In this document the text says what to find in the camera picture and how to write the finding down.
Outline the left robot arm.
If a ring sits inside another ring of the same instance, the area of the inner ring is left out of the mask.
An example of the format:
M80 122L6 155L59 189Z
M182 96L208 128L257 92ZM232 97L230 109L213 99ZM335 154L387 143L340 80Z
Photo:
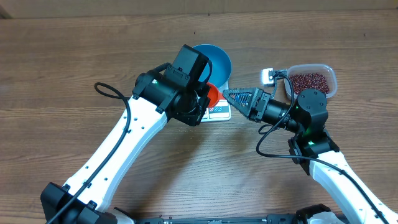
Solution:
M114 90L126 107L115 127L89 160L63 185L41 193L47 223L135 223L126 212L108 211L114 194L146 144L174 118L200 124L209 105L202 69L163 64L138 76L132 96Z

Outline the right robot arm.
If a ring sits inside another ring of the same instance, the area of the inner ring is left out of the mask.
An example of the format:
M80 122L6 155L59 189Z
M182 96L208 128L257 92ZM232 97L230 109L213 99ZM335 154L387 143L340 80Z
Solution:
M316 89L302 91L290 105L259 88L225 90L223 97L247 119L264 122L269 131L294 133L286 158L332 197L350 223L397 223L397 213L382 203L355 174L325 128L327 100Z

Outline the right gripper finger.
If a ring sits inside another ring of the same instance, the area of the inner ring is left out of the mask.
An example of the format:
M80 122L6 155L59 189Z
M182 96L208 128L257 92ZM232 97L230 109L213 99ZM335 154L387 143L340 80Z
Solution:
M230 103L250 103L261 93L260 88L233 88L223 90L222 95Z
M244 117L250 118L254 116L254 101L228 101L228 103L238 110Z

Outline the orange measuring scoop blue handle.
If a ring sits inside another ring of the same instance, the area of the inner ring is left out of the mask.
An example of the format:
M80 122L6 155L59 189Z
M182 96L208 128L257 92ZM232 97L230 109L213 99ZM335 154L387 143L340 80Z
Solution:
M220 100L224 100L224 97L214 84L207 83L207 85L210 87L210 90L207 94L207 97L210 99L208 108L213 108L219 103Z

